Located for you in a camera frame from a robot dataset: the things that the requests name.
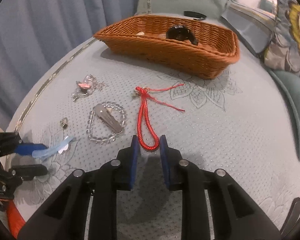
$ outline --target blue curtain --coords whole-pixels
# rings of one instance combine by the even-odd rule
[[[132,16],[138,0],[3,0],[0,3],[0,127],[32,86],[100,28]]]

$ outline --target floral pillow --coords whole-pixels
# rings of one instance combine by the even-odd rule
[[[277,25],[265,64],[300,77],[300,5],[296,0],[278,0]]]

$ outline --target small metal charm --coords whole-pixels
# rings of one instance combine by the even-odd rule
[[[61,121],[60,121],[60,125],[63,129],[67,129],[68,128],[68,118],[63,118]]]
[[[97,78],[93,75],[87,75],[83,82],[77,81],[77,89],[72,93],[73,101],[76,101],[79,97],[87,97],[91,95],[95,90],[101,91],[103,87],[108,87],[104,82],[99,83]]]
[[[132,99],[135,99],[137,97],[139,97],[139,92],[137,90],[134,90],[134,92],[132,93]]]

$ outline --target wicker basket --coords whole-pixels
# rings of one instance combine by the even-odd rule
[[[184,41],[137,35],[140,32],[159,35],[177,24],[188,27],[199,43],[213,49]],[[94,37],[106,43],[115,53],[161,63],[204,79],[215,78],[240,57],[239,42],[234,32],[192,19],[134,16],[100,30]]]

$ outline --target red string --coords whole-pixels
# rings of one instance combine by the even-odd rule
[[[159,138],[157,136],[157,134],[154,132],[151,124],[150,124],[150,120],[149,120],[149,112],[148,112],[148,103],[147,103],[147,98],[149,98],[150,100],[153,100],[154,102],[160,104],[160,105],[165,105],[165,106],[169,106],[173,109],[176,109],[178,111],[182,111],[184,112],[185,110],[183,109],[180,109],[180,108],[176,108],[175,106],[172,106],[172,105],[169,105],[167,103],[164,103],[164,102],[161,102],[161,101],[158,101],[157,99],[155,99],[154,97],[152,97],[149,92],[150,91],[168,91],[170,89],[173,89],[173,88],[176,88],[176,87],[179,87],[179,86],[183,86],[184,84],[179,84],[179,85],[176,85],[176,86],[173,86],[173,87],[169,87],[169,88],[165,88],[165,89],[150,89],[150,88],[141,88],[141,87],[136,87],[136,91],[138,91],[140,97],[141,97],[141,106],[140,106],[140,109],[139,109],[139,114],[138,114],[138,123],[137,123],[137,134],[138,134],[138,138],[139,138],[139,143],[140,145],[146,149],[146,150],[149,150],[149,151],[153,151],[155,149],[158,148],[159,146]],[[152,136],[152,138],[154,139],[154,145],[153,146],[149,146],[147,145],[144,140],[143,140],[143,137],[142,137],[142,129],[141,129],[141,125],[142,125],[142,117],[145,117],[145,122],[146,122],[146,125],[149,129],[149,132]]]

